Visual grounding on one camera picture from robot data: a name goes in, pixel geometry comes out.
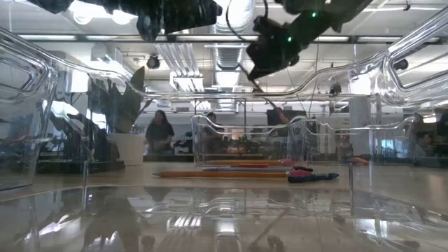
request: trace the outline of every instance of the person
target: person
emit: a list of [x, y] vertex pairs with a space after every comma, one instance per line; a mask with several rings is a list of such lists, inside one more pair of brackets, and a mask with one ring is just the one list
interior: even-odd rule
[[283, 110], [282, 110], [281, 108], [276, 107], [276, 108], [275, 108], [275, 111], [277, 112], [277, 115], [278, 115], [280, 121], [281, 121], [283, 124], [288, 124], [288, 123], [291, 122], [291, 120], [289, 120], [289, 119], [283, 114]]
[[169, 124], [164, 111], [155, 112], [154, 119], [146, 129], [146, 140], [149, 143], [149, 153], [171, 154], [171, 140], [174, 130]]
[[[213, 112], [210, 112], [207, 114], [207, 118], [210, 119], [210, 121], [216, 125], [219, 125], [218, 123], [216, 123], [216, 114]], [[207, 136], [209, 136], [209, 138], [222, 138], [222, 134], [219, 134], [219, 132], [224, 132], [223, 128], [220, 127], [216, 127], [213, 125], [210, 125], [210, 127], [206, 127], [205, 128], [205, 134]]]
[[414, 157], [422, 158], [428, 156], [427, 150], [429, 149], [429, 145], [431, 144], [431, 137], [428, 133], [419, 132], [416, 134], [417, 143], [414, 149]]

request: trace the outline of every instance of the woman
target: woman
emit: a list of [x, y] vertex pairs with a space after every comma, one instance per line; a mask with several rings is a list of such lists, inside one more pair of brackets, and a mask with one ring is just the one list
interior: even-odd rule
[[146, 140], [149, 143], [149, 153], [171, 154], [171, 140], [174, 136], [173, 127], [169, 124], [164, 111], [155, 112], [154, 119], [146, 129]]

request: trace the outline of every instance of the yellow pencil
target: yellow pencil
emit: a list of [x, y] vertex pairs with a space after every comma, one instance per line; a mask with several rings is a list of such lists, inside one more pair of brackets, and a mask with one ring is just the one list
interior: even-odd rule
[[210, 165], [240, 165], [240, 164], [269, 164], [270, 166], [281, 166], [284, 160], [210, 160]]
[[255, 171], [161, 171], [160, 178], [286, 178], [286, 172]]

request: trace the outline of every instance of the exposed pipe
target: exposed pipe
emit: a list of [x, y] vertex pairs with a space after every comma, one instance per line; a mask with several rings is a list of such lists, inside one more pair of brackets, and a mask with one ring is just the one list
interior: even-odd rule
[[187, 76], [187, 70], [185, 69], [185, 67], [183, 67], [181, 56], [179, 55], [179, 52], [176, 50], [174, 45], [173, 44], [165, 44], [165, 46], [167, 47], [168, 51], [170, 52], [168, 57], [173, 57], [176, 67], [178, 67], [181, 70], [181, 72], [184, 76]]
[[184, 47], [183, 44], [175, 45], [175, 46], [178, 47], [179, 51], [181, 52], [181, 54], [182, 54], [182, 56], [183, 56], [183, 58], [184, 58], [184, 60], [185, 60], [185, 63], [187, 64], [187, 69], [188, 69], [188, 70], [187, 70], [187, 74], [188, 74], [189, 76], [194, 76], [194, 75], [195, 75], [195, 71], [194, 71], [194, 69], [193, 69], [193, 64], [192, 64], [192, 62], [190, 61], [190, 58], [188, 57], [186, 48]]
[[196, 62], [196, 59], [195, 59], [195, 55], [194, 55], [194, 53], [193, 53], [193, 44], [188, 43], [188, 44], [186, 44], [185, 46], [186, 46], [186, 48], [187, 48], [187, 53], [188, 53], [188, 55], [189, 55], [189, 58], [191, 59], [191, 62], [192, 62], [192, 65], [193, 65], [193, 69], [194, 69], [194, 71], [195, 71], [195, 75], [196, 75], [196, 76], [200, 76], [201, 73], [199, 72], [199, 67], [197, 66], [197, 62]]
[[[230, 0], [217, 0], [216, 2], [223, 7], [223, 10], [227, 10], [229, 7], [229, 23], [235, 32], [240, 34], [250, 25], [255, 10], [255, 0], [234, 0], [230, 6]], [[225, 13], [218, 17], [213, 32], [215, 34], [232, 34], [225, 19]], [[238, 84], [240, 74], [239, 71], [235, 70], [239, 70], [238, 63], [244, 57], [244, 48], [223, 48], [219, 47], [220, 44], [216, 45], [217, 47], [213, 49], [216, 83], [229, 88], [235, 87]], [[234, 43], [233, 45], [241, 46], [242, 43]]]
[[166, 50], [164, 50], [164, 48], [162, 48], [163, 44], [155, 44], [155, 48], [157, 49], [157, 51], [159, 52], [159, 54], [163, 57], [163, 59], [165, 60], [165, 62], [167, 63], [168, 67], [177, 75], [177, 76], [181, 76], [182, 72], [180, 69], [177, 69], [174, 66], [174, 63], [172, 62], [171, 58], [168, 57], [168, 52]]

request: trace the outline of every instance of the robotic arm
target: robotic arm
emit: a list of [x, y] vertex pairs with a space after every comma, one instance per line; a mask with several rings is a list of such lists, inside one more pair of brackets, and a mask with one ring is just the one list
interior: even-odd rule
[[[53, 14], [66, 11], [74, 0], [28, 0]], [[165, 34], [214, 25], [223, 9], [213, 0], [81, 0], [138, 16], [137, 29], [143, 40], [152, 42], [162, 29]]]
[[275, 0], [293, 15], [300, 14], [292, 23], [279, 24], [264, 16], [254, 21], [253, 30], [260, 32], [257, 41], [246, 49], [254, 63], [248, 79], [259, 77], [293, 66], [299, 62], [299, 53], [327, 29], [340, 33], [342, 25], [351, 21], [372, 0]]

